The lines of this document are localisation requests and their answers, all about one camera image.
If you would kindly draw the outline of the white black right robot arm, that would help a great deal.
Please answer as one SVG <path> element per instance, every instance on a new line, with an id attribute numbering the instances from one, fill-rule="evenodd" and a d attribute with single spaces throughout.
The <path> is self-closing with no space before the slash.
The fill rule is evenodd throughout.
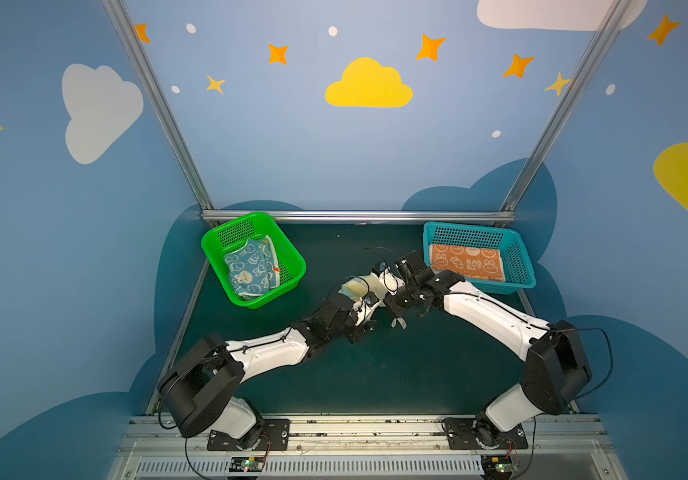
<path id="1" fill-rule="evenodd" d="M 479 441 L 503 434 L 540 414 L 559 415 L 592 380 L 580 337 L 571 323 L 548 321 L 510 308 L 461 274 L 435 271 L 412 251 L 395 261 L 399 279 L 387 282 L 385 306 L 396 318 L 409 309 L 437 308 L 477 327 L 524 362 L 522 379 L 476 414 Z"/>

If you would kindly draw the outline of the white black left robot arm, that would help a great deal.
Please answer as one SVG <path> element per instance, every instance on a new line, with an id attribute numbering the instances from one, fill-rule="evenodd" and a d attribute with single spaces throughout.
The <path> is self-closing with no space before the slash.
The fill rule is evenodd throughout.
<path id="1" fill-rule="evenodd" d="M 157 385 L 162 404 L 182 437 L 199 435 L 239 405 L 233 397 L 242 383 L 311 360 L 339 338 L 358 341 L 382 304 L 374 292 L 359 299 L 334 293 L 311 316 L 273 335 L 242 341 L 208 335 L 163 374 Z"/>

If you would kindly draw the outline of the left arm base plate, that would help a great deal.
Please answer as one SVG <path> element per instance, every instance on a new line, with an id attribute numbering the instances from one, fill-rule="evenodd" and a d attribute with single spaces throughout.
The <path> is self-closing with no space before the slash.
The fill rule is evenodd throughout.
<path id="1" fill-rule="evenodd" d="M 239 439 L 226 433 L 211 430 L 207 443 L 208 451 L 286 451 L 288 447 L 290 420 L 270 418 L 259 420 Z"/>

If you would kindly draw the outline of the orange bunny print towel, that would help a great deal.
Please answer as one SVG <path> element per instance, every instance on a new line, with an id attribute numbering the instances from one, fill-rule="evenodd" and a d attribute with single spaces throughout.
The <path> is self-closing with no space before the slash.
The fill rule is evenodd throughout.
<path id="1" fill-rule="evenodd" d="M 433 243 L 429 245 L 429 255 L 430 266 L 435 270 L 450 270 L 469 280 L 506 280 L 503 259 L 497 249 Z"/>

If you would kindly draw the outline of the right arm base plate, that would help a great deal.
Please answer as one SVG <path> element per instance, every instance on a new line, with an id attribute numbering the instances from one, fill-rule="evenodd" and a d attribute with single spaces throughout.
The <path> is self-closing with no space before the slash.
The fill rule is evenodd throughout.
<path id="1" fill-rule="evenodd" d="M 451 450 L 508 450 L 529 446 L 521 425 L 502 432 L 487 420 L 445 417 L 440 423 Z"/>

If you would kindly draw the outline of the teal yellow patterned towel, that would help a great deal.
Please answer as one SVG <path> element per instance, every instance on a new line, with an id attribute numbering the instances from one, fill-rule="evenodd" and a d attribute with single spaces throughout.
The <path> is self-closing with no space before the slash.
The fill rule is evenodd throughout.
<path id="1" fill-rule="evenodd" d="M 374 273 L 368 276 L 355 276 L 344 282 L 338 289 L 342 294 L 355 303 L 366 306 L 377 306 L 389 293 L 385 278 Z"/>

